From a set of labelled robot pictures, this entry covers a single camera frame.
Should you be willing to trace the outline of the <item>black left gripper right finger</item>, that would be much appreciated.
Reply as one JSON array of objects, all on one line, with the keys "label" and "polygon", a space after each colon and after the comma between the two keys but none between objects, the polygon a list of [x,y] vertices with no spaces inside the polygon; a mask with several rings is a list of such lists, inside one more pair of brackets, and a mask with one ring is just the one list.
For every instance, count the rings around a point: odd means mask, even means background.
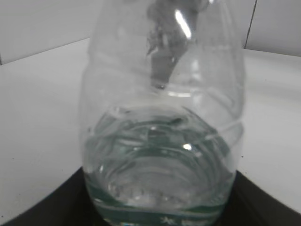
[{"label": "black left gripper right finger", "polygon": [[229,201],[216,226],[299,226],[300,213],[264,192],[237,171]]}]

